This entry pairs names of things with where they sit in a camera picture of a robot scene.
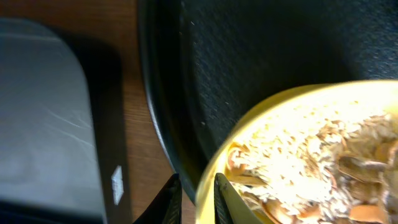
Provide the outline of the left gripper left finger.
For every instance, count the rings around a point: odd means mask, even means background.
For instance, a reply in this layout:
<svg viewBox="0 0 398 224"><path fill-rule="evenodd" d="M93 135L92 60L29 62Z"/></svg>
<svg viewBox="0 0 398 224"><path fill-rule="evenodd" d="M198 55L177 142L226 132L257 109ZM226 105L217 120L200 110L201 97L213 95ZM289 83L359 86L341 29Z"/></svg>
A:
<svg viewBox="0 0 398 224"><path fill-rule="evenodd" d="M182 224L182 185L173 174L133 224Z"/></svg>

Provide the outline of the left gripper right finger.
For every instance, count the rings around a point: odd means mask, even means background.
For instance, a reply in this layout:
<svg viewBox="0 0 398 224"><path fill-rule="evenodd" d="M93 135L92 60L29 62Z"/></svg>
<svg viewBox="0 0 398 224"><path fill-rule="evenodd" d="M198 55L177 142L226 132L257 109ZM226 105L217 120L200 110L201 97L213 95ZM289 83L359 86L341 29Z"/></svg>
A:
<svg viewBox="0 0 398 224"><path fill-rule="evenodd" d="M214 211L216 224L262 224L222 173L214 179Z"/></svg>

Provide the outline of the yellow bowl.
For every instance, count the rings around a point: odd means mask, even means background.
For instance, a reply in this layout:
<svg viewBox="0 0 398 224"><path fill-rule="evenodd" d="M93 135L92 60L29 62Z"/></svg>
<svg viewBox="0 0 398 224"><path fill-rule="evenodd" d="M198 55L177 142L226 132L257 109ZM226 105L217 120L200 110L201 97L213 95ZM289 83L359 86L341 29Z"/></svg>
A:
<svg viewBox="0 0 398 224"><path fill-rule="evenodd" d="M268 117L287 115L296 106L314 108L320 105L342 105L351 101L358 101L387 111L397 125L397 82L395 80L306 85L280 92L256 105L234 127L203 173L195 199L197 223L215 223L215 175L222 173L226 176L228 149L237 138L255 130ZM260 213L255 211L252 213L262 223L276 223Z"/></svg>

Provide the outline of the food scraps pile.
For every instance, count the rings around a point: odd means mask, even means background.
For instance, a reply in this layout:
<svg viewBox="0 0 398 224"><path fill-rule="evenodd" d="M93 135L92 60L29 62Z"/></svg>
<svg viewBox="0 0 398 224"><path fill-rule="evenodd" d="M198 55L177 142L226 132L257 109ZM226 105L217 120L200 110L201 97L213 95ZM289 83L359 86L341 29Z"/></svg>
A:
<svg viewBox="0 0 398 224"><path fill-rule="evenodd" d="M276 223L396 223L397 125L358 101L296 106L232 143L226 177Z"/></svg>

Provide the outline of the black rectangular tray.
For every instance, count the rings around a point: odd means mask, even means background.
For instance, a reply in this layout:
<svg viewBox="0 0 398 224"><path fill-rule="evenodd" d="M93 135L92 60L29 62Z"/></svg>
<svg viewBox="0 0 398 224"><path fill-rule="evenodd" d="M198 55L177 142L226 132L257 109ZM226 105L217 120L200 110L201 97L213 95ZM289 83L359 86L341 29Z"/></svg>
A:
<svg viewBox="0 0 398 224"><path fill-rule="evenodd" d="M1 18L2 223L131 223L122 80L108 44Z"/></svg>

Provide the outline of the round black tray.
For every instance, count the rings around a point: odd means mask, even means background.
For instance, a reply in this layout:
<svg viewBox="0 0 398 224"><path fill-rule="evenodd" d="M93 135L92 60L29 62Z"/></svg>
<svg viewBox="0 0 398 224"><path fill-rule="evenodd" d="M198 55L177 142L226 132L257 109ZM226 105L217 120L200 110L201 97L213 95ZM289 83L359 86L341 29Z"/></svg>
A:
<svg viewBox="0 0 398 224"><path fill-rule="evenodd" d="M145 0L137 15L152 121L190 199L260 101L296 86L397 78L397 0Z"/></svg>

